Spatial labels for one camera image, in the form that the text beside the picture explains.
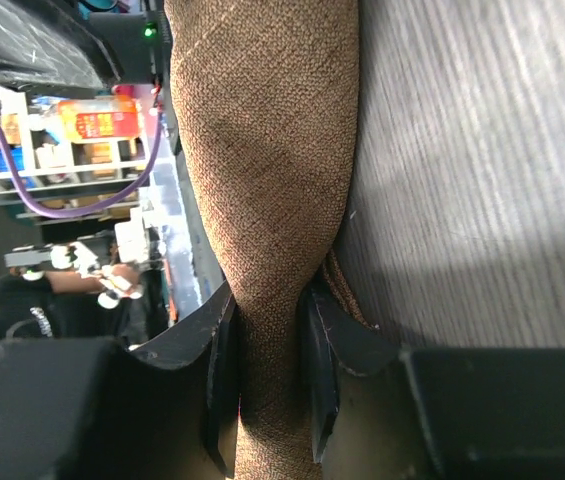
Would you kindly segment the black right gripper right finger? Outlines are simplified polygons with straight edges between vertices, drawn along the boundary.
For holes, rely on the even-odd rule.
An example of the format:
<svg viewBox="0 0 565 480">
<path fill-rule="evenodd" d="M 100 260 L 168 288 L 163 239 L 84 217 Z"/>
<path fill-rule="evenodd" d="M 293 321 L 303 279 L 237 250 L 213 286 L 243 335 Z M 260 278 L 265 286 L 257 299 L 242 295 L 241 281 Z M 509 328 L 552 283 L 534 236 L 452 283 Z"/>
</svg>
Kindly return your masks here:
<svg viewBox="0 0 565 480">
<path fill-rule="evenodd" d="M 565 479 L 565 348 L 408 348 L 301 299 L 326 479 Z"/>
</svg>

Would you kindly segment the brown cloth napkin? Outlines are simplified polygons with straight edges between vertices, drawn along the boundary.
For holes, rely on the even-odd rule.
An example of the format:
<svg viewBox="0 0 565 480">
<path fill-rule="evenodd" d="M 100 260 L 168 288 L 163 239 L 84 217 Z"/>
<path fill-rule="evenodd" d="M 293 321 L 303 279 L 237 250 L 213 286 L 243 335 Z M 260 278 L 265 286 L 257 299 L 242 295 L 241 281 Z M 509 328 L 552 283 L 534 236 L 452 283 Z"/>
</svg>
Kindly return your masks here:
<svg viewBox="0 0 565 480">
<path fill-rule="evenodd" d="M 239 479 L 317 479 L 296 307 L 332 250 L 353 171 L 354 1 L 169 1 L 171 96 L 195 199 L 241 314 Z"/>
</svg>

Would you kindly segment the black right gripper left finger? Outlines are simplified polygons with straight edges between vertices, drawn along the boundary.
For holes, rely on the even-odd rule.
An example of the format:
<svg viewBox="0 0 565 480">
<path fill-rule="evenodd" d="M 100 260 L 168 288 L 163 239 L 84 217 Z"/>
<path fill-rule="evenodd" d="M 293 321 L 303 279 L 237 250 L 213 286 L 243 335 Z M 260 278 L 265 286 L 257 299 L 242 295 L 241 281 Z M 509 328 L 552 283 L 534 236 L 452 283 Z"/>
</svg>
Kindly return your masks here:
<svg viewBox="0 0 565 480">
<path fill-rule="evenodd" d="M 128 351 L 110 339 L 0 342 L 0 479 L 234 473 L 237 310 L 221 286 Z"/>
</svg>

